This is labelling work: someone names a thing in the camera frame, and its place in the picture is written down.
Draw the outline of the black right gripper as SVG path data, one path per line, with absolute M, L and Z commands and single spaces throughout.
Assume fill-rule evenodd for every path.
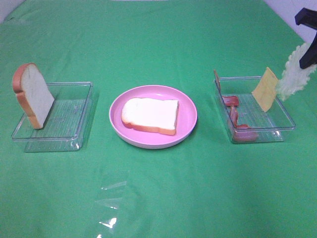
M 302 8 L 296 15 L 295 15 L 295 23 L 297 25 L 305 25 L 312 29 L 317 28 L 317 11 Z M 299 65 L 301 69 L 306 69 L 309 66 L 317 63 L 317 35 L 315 36 L 312 44 L 306 51 L 306 53 L 302 56 L 299 60 Z

